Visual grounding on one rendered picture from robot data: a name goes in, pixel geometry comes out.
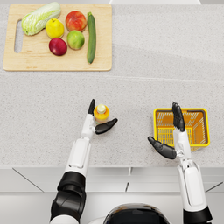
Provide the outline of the green apple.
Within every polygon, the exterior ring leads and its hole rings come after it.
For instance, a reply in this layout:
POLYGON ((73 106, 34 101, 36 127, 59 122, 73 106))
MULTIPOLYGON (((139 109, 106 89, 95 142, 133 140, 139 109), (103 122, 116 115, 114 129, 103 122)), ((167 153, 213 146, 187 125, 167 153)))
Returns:
POLYGON ((69 47, 73 50, 79 50, 85 43, 84 35, 80 31, 70 31, 66 36, 69 47))

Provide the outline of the dark round robot body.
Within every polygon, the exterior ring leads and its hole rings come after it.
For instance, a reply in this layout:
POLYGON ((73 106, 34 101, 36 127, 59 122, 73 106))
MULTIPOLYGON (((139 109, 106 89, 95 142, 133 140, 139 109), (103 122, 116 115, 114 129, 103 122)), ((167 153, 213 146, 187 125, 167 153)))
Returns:
POLYGON ((105 217, 88 224, 171 224, 156 207, 144 203, 128 203, 113 208, 105 217))

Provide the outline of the dark red plum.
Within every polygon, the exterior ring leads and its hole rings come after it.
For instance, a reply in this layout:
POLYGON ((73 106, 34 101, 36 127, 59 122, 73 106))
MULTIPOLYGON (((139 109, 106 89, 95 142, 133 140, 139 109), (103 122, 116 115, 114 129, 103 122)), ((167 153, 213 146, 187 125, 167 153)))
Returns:
POLYGON ((49 50, 56 56, 62 56, 67 52, 67 44, 61 38, 53 38, 49 42, 49 50))

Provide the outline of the yellow slatted basket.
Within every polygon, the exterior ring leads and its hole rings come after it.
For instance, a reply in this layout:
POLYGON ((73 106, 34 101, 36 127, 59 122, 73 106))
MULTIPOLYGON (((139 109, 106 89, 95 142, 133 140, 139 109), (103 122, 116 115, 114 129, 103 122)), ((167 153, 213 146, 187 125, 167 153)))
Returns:
MULTIPOLYGON (((210 144, 207 111, 204 108, 183 108, 185 129, 191 151, 210 144)), ((162 144, 174 146, 173 113, 171 108, 156 108, 153 112, 154 138, 162 144)))

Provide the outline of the lemon tea bottle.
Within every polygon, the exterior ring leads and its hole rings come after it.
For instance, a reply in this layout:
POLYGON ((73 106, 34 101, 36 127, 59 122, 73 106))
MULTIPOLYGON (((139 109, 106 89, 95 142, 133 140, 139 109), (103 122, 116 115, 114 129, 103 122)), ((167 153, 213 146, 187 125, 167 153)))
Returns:
POLYGON ((94 108, 94 119, 97 123, 105 123, 109 119, 109 108, 99 104, 94 108))

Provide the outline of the yellow lemon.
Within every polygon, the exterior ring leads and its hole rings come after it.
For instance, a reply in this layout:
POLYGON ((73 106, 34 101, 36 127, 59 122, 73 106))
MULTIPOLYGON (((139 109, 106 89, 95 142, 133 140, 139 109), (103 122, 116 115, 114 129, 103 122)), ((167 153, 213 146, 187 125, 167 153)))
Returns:
POLYGON ((57 18, 51 18, 45 25, 45 31, 50 39, 62 38, 65 28, 57 18))

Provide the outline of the white cabinet drawer fronts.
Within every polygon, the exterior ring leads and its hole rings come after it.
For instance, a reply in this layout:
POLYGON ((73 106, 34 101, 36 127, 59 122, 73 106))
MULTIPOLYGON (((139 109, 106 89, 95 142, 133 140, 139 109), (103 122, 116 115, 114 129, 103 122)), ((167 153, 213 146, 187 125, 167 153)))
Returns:
MULTIPOLYGON (((2 167, 0 193, 54 193, 62 178, 62 167, 2 167)), ((224 168, 201 169, 205 190, 224 193, 224 168)), ((89 193, 177 193, 175 167, 90 167, 89 193)))

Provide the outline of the wooden cutting board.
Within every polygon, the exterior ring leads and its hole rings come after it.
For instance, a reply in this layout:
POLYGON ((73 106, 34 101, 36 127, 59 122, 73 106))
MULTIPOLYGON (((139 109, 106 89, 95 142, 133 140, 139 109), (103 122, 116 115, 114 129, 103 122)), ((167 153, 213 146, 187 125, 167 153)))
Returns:
POLYGON ((9 8, 8 25, 3 56, 6 71, 108 71, 112 67, 112 6, 108 3, 63 3, 60 21, 73 10, 91 12, 96 23, 96 53, 94 62, 87 61, 88 47, 80 50, 69 48, 65 55, 53 55, 44 31, 34 36, 23 36, 21 52, 15 52, 18 21, 36 10, 39 3, 13 3, 9 8))

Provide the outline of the napa cabbage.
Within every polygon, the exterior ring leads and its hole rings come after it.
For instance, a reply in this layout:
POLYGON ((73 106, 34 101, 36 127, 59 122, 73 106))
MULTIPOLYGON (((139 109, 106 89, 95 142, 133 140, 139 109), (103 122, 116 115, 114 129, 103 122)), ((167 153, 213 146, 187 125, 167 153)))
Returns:
POLYGON ((61 13, 60 4, 52 2, 26 14, 21 21, 22 30, 25 35, 32 36, 41 32, 51 18, 58 18, 61 13))

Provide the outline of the green cucumber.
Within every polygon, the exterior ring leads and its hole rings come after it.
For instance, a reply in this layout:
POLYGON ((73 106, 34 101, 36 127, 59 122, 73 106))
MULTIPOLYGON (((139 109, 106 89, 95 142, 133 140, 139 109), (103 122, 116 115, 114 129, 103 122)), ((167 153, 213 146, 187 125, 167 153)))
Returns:
POLYGON ((87 48, 87 62, 92 64, 95 59, 96 50, 96 26, 95 17, 91 12, 87 14, 87 26, 88 26, 88 48, 87 48))

